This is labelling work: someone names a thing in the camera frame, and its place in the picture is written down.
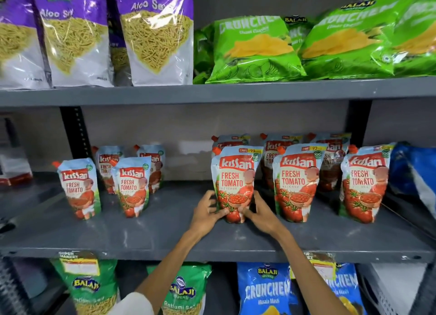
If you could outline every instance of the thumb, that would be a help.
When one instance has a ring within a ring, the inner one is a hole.
[[[239,207],[238,212],[244,214],[250,220],[253,219],[254,213],[248,207]]]
[[[230,210],[226,207],[223,209],[220,209],[219,211],[217,211],[214,214],[214,217],[216,218],[216,220],[218,221],[219,219],[221,219],[222,217],[226,216],[228,213],[230,213]]]

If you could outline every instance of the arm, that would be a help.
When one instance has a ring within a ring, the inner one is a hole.
[[[151,303],[155,314],[159,312],[170,285],[192,247],[207,235],[215,223],[228,214],[228,208],[217,213],[216,200],[210,199],[215,191],[207,191],[194,209],[191,225],[171,252],[157,268],[138,286],[136,292],[143,294]]]
[[[247,207],[238,208],[254,225],[276,239],[291,265],[304,301],[312,315],[350,315],[350,312],[335,296],[312,263],[303,254],[291,232],[271,211],[258,191],[254,191],[256,212]]]

